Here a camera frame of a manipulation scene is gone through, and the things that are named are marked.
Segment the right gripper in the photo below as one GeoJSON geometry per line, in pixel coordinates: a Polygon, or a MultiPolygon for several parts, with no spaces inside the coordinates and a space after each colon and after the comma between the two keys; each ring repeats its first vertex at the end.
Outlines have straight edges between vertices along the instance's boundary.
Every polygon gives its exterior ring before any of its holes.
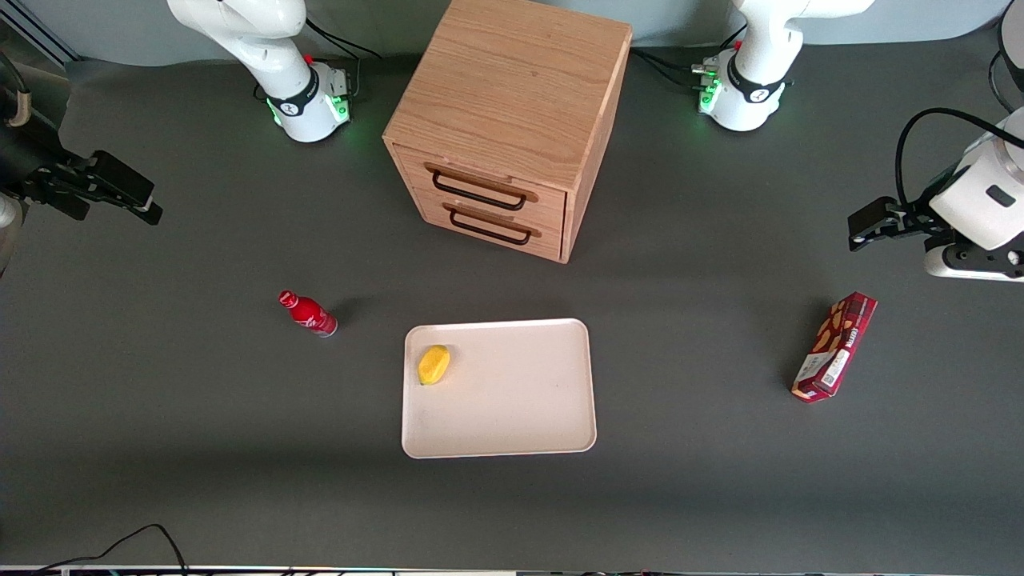
{"type": "Polygon", "coordinates": [[[29,120],[19,127],[1,122],[1,190],[8,194],[19,186],[22,200],[51,206],[74,220],[86,219],[90,202],[120,208],[151,227],[163,218],[150,179],[105,150],[62,162],[58,125],[49,120],[29,120]],[[35,171],[41,186],[22,186],[35,171]]]}

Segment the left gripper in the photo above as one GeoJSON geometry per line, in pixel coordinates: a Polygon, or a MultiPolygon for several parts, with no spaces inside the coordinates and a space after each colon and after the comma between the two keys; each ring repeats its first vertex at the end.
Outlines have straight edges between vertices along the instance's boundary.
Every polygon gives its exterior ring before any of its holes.
{"type": "MultiPolygon", "coordinates": [[[[930,201],[948,225],[985,250],[1008,244],[1023,230],[1022,149],[980,142],[962,157],[955,179],[930,201]]],[[[918,202],[884,196],[848,217],[850,252],[884,239],[924,239],[925,251],[950,244],[950,230],[934,230],[934,219],[918,202]]]]}

